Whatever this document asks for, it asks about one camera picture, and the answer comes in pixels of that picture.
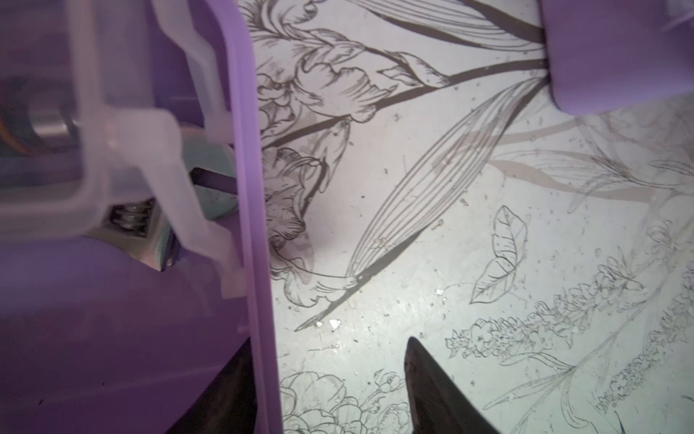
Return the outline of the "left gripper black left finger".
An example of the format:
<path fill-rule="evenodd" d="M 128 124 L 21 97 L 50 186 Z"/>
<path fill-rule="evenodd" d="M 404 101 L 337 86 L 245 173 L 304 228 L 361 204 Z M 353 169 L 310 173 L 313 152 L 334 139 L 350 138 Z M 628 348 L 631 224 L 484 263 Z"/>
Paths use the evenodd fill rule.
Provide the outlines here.
<path fill-rule="evenodd" d="M 253 368 L 251 342 L 247 339 L 166 434 L 254 433 L 258 402 Z"/>

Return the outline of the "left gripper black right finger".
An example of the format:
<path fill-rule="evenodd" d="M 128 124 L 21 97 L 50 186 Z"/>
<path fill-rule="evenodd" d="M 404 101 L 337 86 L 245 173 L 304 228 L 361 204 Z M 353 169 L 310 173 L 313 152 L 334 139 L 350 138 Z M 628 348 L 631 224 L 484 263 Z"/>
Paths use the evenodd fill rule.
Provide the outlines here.
<path fill-rule="evenodd" d="M 404 366 L 415 433 L 498 433 L 414 336 Z"/>

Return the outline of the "purple toolbox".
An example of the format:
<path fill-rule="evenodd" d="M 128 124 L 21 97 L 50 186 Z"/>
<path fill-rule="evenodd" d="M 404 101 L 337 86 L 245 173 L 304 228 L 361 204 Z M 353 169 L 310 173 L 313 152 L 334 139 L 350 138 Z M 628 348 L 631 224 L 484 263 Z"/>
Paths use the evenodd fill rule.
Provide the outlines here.
<path fill-rule="evenodd" d="M 573 116 L 693 91 L 690 1 L 540 2 L 551 91 Z"/>
<path fill-rule="evenodd" d="M 280 433 L 234 1 L 1 5 L 1 430 Z"/>

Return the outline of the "silver adjustable wrench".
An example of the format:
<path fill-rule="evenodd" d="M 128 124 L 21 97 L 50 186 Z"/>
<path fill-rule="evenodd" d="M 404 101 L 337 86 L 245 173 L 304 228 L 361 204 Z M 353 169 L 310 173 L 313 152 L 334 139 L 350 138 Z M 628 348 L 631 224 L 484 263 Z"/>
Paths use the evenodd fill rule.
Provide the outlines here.
<path fill-rule="evenodd" d="M 155 182 L 157 196 L 112 206 L 88 233 L 156 271 L 173 264 L 175 245 L 218 266 L 236 261 L 231 232 L 217 222 L 238 209 L 233 150 L 211 144 L 201 128 L 181 133 L 182 160 Z"/>

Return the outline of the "black orange ringed screwdriver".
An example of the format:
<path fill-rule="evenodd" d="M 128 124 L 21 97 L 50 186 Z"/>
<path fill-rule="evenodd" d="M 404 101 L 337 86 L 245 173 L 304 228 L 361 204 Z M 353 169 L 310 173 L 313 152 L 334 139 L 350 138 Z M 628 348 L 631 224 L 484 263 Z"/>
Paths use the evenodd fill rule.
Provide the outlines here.
<path fill-rule="evenodd" d="M 14 76 L 1 81 L 1 155 L 38 157 L 81 145 L 72 86 Z"/>

